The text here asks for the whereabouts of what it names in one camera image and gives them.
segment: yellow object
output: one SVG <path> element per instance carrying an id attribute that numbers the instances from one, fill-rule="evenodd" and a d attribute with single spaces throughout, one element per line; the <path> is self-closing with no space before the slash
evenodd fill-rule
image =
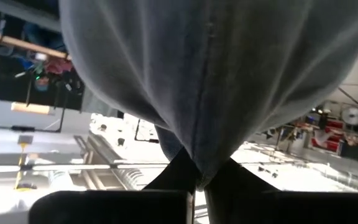
<path id="1" fill-rule="evenodd" d="M 18 192 L 25 192 L 25 191 L 29 191 L 29 190 L 33 190 L 31 188 L 22 188 L 22 189 L 15 189 L 17 190 Z"/>
<path id="2" fill-rule="evenodd" d="M 37 114 L 51 114 L 50 106 L 44 105 L 36 105 L 36 104 L 27 104 L 27 103 L 18 103 L 13 102 L 11 105 L 12 111 L 21 111 L 21 112 L 29 112 L 29 113 L 37 113 Z"/>
<path id="3" fill-rule="evenodd" d="M 19 165 L 19 166 L 22 165 L 23 153 L 24 153 L 24 149 L 25 149 L 26 146 L 27 146 L 26 143 L 20 143 L 20 147 L 22 148 L 22 152 L 21 152 L 21 154 L 20 154 L 20 158 L 19 158 L 19 162 L 18 162 L 18 165 Z M 17 175 L 16 175 L 16 183 L 15 183 L 15 188 L 14 188 L 15 190 L 20 190 L 20 191 L 22 191 L 21 189 L 17 189 L 17 186 L 19 185 L 19 181 L 20 181 L 21 177 L 22 177 L 22 172 L 21 172 L 21 171 L 17 172 Z"/>

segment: white wall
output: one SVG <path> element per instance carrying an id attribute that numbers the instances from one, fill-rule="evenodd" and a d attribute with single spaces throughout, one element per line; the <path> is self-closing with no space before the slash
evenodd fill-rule
<path id="1" fill-rule="evenodd" d="M 11 110 L 12 102 L 0 101 L 0 126 L 30 126 L 42 130 L 57 130 L 62 117 L 62 108 L 56 108 L 53 114 L 44 115 Z M 62 133 L 86 134 L 90 128 L 91 113 L 65 110 Z"/>

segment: blue object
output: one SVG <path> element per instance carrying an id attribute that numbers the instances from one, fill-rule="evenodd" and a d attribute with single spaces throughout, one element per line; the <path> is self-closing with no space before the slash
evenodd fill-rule
<path id="1" fill-rule="evenodd" d="M 34 63 L 32 63 L 29 60 L 26 60 L 26 59 L 23 59 L 23 58 L 19 58 L 19 60 L 22 62 L 24 70 L 28 70 L 29 68 L 31 68 L 31 66 L 34 65 Z"/>

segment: round fan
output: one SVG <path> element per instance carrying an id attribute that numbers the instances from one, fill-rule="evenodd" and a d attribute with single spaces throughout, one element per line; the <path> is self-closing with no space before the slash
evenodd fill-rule
<path id="1" fill-rule="evenodd" d="M 358 125 L 358 107 L 350 106 L 343 109 L 341 118 L 346 124 Z"/>

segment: wooden rod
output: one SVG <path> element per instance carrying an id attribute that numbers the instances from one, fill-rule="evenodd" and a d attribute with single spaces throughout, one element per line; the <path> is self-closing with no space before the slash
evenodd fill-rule
<path id="1" fill-rule="evenodd" d="M 49 56 L 58 57 L 58 58 L 65 58 L 67 60 L 71 60 L 70 55 L 67 55 L 66 53 L 59 52 L 57 50 L 52 50 L 52 49 L 49 49 L 49 48 L 46 48 L 46 47 L 41 47 L 41 46 L 38 46 L 38 45 L 35 45 L 35 44 L 31 44 L 31 43 L 28 43 L 28 42 L 23 41 L 23 40 L 15 39 L 13 37 L 1 36 L 0 35 L 0 42 L 2 42 L 4 44 L 9 44 L 9 45 L 13 45 L 13 46 L 16 46 L 16 47 L 20 47 L 22 49 L 32 50 L 34 52 L 43 53 L 43 54 L 46 54 L 46 55 L 49 55 Z"/>

